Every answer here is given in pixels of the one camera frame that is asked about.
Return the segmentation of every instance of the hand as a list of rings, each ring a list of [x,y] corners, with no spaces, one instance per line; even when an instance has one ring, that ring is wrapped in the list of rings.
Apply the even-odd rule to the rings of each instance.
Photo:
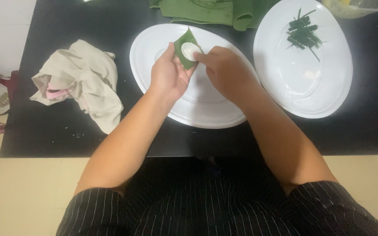
[[[213,86],[237,106],[247,92],[260,88],[244,61],[228,48],[215,46],[208,54],[195,52],[194,57],[207,66],[207,75]]]
[[[197,67],[196,64],[189,70],[185,70],[174,53],[174,43],[170,42],[167,50],[152,67],[149,88],[173,104],[186,92],[190,77]]]

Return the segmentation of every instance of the left hand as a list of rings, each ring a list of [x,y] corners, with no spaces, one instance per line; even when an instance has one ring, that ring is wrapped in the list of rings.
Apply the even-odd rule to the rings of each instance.
[[[189,70],[185,70],[174,53],[174,43],[170,42],[167,50],[152,67],[149,88],[173,104],[186,92],[190,77],[197,67],[196,64]]]

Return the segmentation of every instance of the forearm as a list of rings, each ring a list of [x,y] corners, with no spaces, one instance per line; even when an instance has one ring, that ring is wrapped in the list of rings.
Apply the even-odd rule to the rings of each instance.
[[[238,106],[249,121],[266,164],[287,192],[307,182],[336,181],[314,144],[263,88],[250,87],[243,96]]]
[[[92,187],[115,188],[126,183],[144,161],[173,104],[148,90],[92,155],[75,194]]]

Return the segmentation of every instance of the black table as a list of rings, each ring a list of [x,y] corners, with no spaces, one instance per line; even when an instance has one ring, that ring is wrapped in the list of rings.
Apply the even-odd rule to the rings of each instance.
[[[129,50],[144,29],[168,23],[147,0],[37,0],[20,66],[21,81],[11,103],[0,157],[87,157],[106,137],[72,99],[45,106],[30,101],[31,81],[57,49],[82,39],[116,54],[117,93],[122,117],[142,96],[129,65]],[[355,20],[339,19],[351,49],[354,77],[344,104],[322,119],[288,113],[323,155],[378,154],[378,13]],[[253,62],[255,30],[223,25],[196,25],[233,43]],[[259,149],[247,122],[209,130],[167,118],[148,156],[239,156]]]

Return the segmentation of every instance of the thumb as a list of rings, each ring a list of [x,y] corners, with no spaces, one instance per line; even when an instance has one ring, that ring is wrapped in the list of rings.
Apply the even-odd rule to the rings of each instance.
[[[203,54],[199,52],[194,52],[193,57],[198,60],[200,63],[206,65],[207,67],[213,68],[215,58],[211,54]]]
[[[164,58],[168,61],[171,61],[174,58],[175,51],[176,50],[175,50],[174,43],[170,42],[170,43],[168,43],[167,50],[161,55],[160,58]]]

